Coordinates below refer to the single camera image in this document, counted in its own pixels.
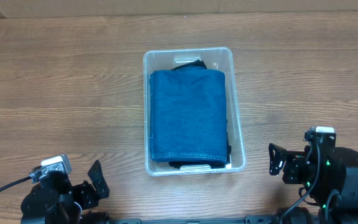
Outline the black cloth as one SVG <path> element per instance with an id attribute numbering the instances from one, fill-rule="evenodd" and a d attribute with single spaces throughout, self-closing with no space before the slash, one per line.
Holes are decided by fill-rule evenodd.
<path id="1" fill-rule="evenodd" d="M 202 60 L 196 60 L 194 62 L 189 62 L 180 65 L 178 67 L 175 67 L 172 70 L 193 70 L 193 69 L 207 69 L 207 67 Z"/>
<path id="2" fill-rule="evenodd" d="M 227 157 L 226 162 L 217 162 L 217 161 L 178 161 L 178 162 L 169 162 L 169 166 L 176 169 L 184 168 L 185 166 L 209 166 L 212 169 L 225 168 L 227 164 L 230 163 L 230 155 L 232 152 L 232 147 L 227 145 Z"/>

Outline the dark blue towel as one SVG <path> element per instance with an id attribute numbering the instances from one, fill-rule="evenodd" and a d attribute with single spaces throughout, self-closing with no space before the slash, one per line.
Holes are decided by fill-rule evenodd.
<path id="1" fill-rule="evenodd" d="M 150 155 L 155 162 L 227 161 L 223 72 L 158 70 L 151 74 Z"/>

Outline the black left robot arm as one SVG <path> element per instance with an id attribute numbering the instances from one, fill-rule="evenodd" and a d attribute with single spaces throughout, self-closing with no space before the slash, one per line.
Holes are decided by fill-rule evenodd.
<path id="1" fill-rule="evenodd" d="M 64 156 L 41 162 L 31 173 L 35 184 L 21 203 L 21 223 L 111 223 L 106 212 L 83 211 L 97 207 L 109 197 L 109 187 L 101 163 L 95 161 L 88 171 L 91 182 L 72 185 L 68 175 L 71 166 Z"/>

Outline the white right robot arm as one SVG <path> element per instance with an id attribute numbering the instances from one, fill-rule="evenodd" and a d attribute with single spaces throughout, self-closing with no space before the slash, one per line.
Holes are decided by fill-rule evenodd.
<path id="1" fill-rule="evenodd" d="M 303 152 L 268 147 L 270 175 L 300 184 L 300 199 L 311 197 L 320 223 L 358 223 L 358 152 L 332 141 L 312 142 Z"/>

